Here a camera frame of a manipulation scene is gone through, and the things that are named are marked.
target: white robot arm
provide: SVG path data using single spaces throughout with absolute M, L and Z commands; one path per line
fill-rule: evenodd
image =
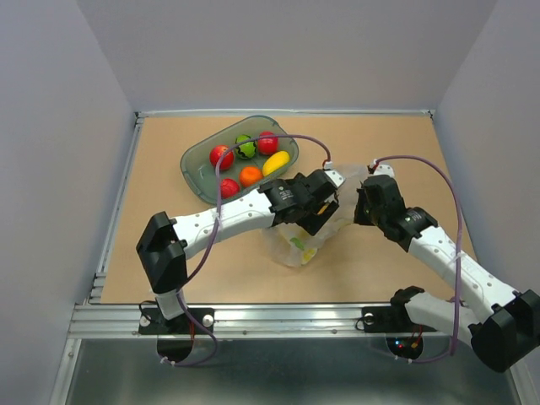
M 422 208 L 406 208 L 395 179 L 373 175 L 359 189 L 354 222 L 374 225 L 432 268 L 452 288 L 456 282 L 456 245 Z M 503 372 L 540 344 L 540 297 L 516 291 L 461 252 L 461 297 L 458 338 L 472 347 L 492 370 Z M 418 287 L 396 292 L 391 299 L 396 321 L 453 332 L 454 304 Z M 381 321 L 372 316 L 365 329 Z
M 378 165 L 359 189 L 354 222 L 377 226 L 386 238 L 424 262 L 451 287 L 456 280 L 456 246 L 437 221 L 422 208 L 406 208 L 388 165 Z M 155 214 L 137 245 L 137 252 L 166 320 L 183 313 L 177 298 L 189 281 L 186 259 L 248 230 L 296 223 L 311 235 L 338 208 L 344 178 L 335 170 L 315 170 L 291 180 L 274 180 L 244 197 L 227 202 L 219 227 L 216 210 L 169 219 Z M 487 272 L 470 256 L 461 255 L 462 298 L 467 306 L 459 316 L 458 338 L 472 346 L 491 369 L 502 372 L 540 344 L 540 297 L 519 293 Z M 452 334 L 454 305 L 418 287 L 396 292 L 391 298 L 396 324 L 424 325 Z M 380 332 L 388 315 L 364 314 L 364 330 Z

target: toy fruit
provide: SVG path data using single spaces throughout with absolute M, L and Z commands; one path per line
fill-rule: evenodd
M 236 138 L 235 143 L 247 141 L 251 139 L 249 135 L 240 135 Z M 257 144 L 255 142 L 244 143 L 235 148 L 236 155 L 241 159 L 251 159 L 257 153 Z
M 216 167 L 216 164 L 218 163 L 219 158 L 222 154 L 225 153 L 225 150 L 227 150 L 229 147 L 227 145 L 218 145 L 215 148 L 212 149 L 210 152 L 210 163 L 213 167 Z M 235 156 L 232 152 L 228 152 L 227 156 L 224 157 L 223 162 L 221 162 L 221 165 L 219 166 L 219 170 L 227 170 L 235 161 Z
M 261 132 L 259 137 L 258 147 L 261 154 L 275 154 L 278 152 L 279 140 L 277 138 L 265 138 L 268 135 L 273 135 L 273 132 L 264 131 Z
M 263 178 L 261 169 L 256 166 L 246 166 L 240 172 L 240 184 L 243 187 L 249 187 Z
M 223 179 L 221 181 L 221 197 L 230 198 L 240 191 L 240 186 L 233 179 Z
M 273 173 L 282 166 L 285 166 L 290 161 L 290 156 L 284 150 L 273 154 L 268 158 L 264 165 L 262 166 L 262 173 L 265 176 L 268 176 L 270 173 Z

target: red apple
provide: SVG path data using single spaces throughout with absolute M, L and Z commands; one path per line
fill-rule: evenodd
M 240 186 L 233 179 L 223 179 L 221 181 L 221 197 L 229 198 L 233 197 L 240 191 Z
M 261 135 L 259 136 L 259 140 L 257 142 L 257 147 L 259 148 L 259 152 L 261 154 L 275 154 L 278 152 L 278 144 L 279 139 L 278 138 L 265 138 L 268 135 L 273 135 L 273 132 L 270 131 L 264 131 L 261 132 Z
M 218 163 L 219 158 L 222 154 L 225 153 L 225 150 L 227 150 L 229 147 L 227 145 L 218 145 L 215 148 L 212 149 L 210 152 L 210 163 L 213 167 L 216 167 L 216 164 Z M 230 166 L 232 166 L 233 162 L 235 161 L 235 155 L 231 152 L 227 153 L 227 156 L 224 157 L 223 161 L 221 162 L 221 165 L 219 166 L 219 171 L 221 170 L 227 170 Z

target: wooden table surface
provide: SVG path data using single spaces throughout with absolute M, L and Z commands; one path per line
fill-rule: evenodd
M 319 138 L 336 165 L 368 164 L 389 154 L 416 154 L 446 170 L 435 130 L 427 116 L 275 116 L 288 133 Z M 126 196 L 109 256 L 102 303 L 138 303 L 152 299 L 135 245 L 149 218 L 208 209 L 185 183 L 179 167 L 193 144 L 237 121 L 238 116 L 146 118 L 134 157 Z M 300 156 L 286 176 L 320 167 L 324 153 L 299 140 Z M 456 213 L 444 181 L 428 166 L 392 161 L 408 206 L 420 206 L 455 237 Z M 466 232 L 464 250 L 473 253 Z M 201 258 L 188 261 L 188 271 Z M 328 240 L 304 267 L 273 262 L 261 231 L 217 244 L 207 264 L 185 287 L 191 303 L 316 303 L 388 301 L 396 290 L 417 285 L 447 299 L 451 289 L 423 263 L 386 240 L 374 227 L 350 225 Z

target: white wall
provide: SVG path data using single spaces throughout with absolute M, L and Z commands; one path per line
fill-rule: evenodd
M 136 111 L 433 108 L 495 0 L 78 0 Z
M 538 0 L 499 0 L 435 125 L 481 263 L 540 293 L 538 21 Z M 540 349 L 527 363 L 540 389 Z
M 0 4 L 0 403 L 48 403 L 131 106 L 73 0 Z

